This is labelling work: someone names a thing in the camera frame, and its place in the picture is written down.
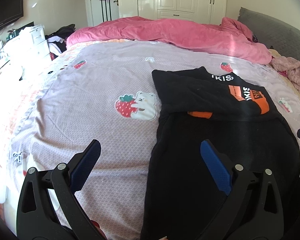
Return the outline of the black long-sleeve shirt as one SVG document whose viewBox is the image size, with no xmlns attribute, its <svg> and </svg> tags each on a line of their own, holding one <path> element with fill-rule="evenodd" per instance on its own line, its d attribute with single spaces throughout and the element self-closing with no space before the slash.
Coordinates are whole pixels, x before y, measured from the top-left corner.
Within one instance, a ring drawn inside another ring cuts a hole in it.
<svg viewBox="0 0 300 240">
<path fill-rule="evenodd" d="M 152 77 L 161 112 L 141 239 L 197 239 L 225 200 L 200 155 L 204 140 L 234 164 L 272 171 L 283 207 L 283 237 L 295 237 L 300 147 L 266 89 L 204 67 L 154 70 Z"/>
</svg>

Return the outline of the dark clothes pile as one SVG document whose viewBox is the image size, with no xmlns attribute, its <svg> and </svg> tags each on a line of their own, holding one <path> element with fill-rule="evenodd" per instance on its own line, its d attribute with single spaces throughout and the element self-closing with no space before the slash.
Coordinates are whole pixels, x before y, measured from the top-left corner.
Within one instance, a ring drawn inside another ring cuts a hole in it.
<svg viewBox="0 0 300 240">
<path fill-rule="evenodd" d="M 51 33 L 50 35 L 45 35 L 45 39 L 47 41 L 50 53 L 55 55 L 55 57 L 58 57 L 63 52 L 65 52 L 66 40 L 71 34 L 75 32 L 75 30 L 75 24 L 70 24 L 61 27 L 60 29 L 58 29 L 54 33 Z"/>
</svg>

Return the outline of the grey quilted headboard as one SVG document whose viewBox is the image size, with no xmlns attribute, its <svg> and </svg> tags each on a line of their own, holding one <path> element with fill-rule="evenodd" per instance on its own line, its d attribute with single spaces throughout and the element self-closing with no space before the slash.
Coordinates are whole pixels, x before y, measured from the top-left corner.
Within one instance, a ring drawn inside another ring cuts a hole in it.
<svg viewBox="0 0 300 240">
<path fill-rule="evenodd" d="M 300 61 L 300 30 L 271 16 L 241 7 L 238 21 L 245 24 L 267 48 Z"/>
</svg>

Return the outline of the pink quilt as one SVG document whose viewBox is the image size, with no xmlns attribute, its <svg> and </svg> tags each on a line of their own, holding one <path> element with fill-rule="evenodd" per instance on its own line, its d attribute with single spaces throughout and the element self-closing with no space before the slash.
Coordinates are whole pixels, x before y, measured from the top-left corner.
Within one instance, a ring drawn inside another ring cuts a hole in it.
<svg viewBox="0 0 300 240">
<path fill-rule="evenodd" d="M 119 18 L 78 29 L 67 38 L 66 45 L 71 47 L 81 42 L 114 39 L 159 41 L 196 52 L 232 56 L 258 64 L 271 61 L 266 46 L 253 42 L 252 31 L 243 23 L 228 17 L 222 18 L 220 25 L 170 18 Z"/>
</svg>

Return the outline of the lilac patterned bed sheet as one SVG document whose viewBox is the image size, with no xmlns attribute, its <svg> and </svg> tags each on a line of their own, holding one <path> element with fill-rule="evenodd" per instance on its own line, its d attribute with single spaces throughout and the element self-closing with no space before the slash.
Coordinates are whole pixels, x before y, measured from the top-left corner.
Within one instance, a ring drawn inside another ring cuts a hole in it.
<svg viewBox="0 0 300 240">
<path fill-rule="evenodd" d="M 93 42 L 67 51 L 34 102 L 16 124 L 5 177 L 12 187 L 17 237 L 17 209 L 31 167 L 53 170 L 83 152 L 92 140 L 101 155 L 81 191 L 79 204 L 105 239 L 141 239 L 149 163 L 157 143 L 161 101 L 152 72 L 204 67 L 213 75 L 234 73 L 266 89 L 300 147 L 300 94 L 270 63 L 192 52 L 161 42 Z M 300 176 L 296 190 L 300 211 Z M 300 239 L 300 213 L 296 220 Z"/>
</svg>

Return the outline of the white drawer cabinet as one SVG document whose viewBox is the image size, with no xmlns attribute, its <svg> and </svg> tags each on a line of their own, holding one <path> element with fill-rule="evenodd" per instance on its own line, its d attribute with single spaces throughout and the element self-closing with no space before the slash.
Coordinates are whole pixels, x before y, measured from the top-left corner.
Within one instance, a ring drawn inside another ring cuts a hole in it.
<svg viewBox="0 0 300 240">
<path fill-rule="evenodd" d="M 18 36 L 0 49 L 0 59 L 7 60 L 12 68 L 20 72 L 19 80 L 50 74 L 53 67 L 44 26 L 39 24 L 22 29 Z"/>
</svg>

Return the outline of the black wall television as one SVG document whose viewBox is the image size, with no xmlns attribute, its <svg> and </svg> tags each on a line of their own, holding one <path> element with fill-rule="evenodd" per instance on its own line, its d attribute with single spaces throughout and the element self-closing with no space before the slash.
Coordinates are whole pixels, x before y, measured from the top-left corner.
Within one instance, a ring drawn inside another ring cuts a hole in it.
<svg viewBox="0 0 300 240">
<path fill-rule="evenodd" d="M 0 0 L 0 31 L 23 16 L 23 0 Z"/>
</svg>

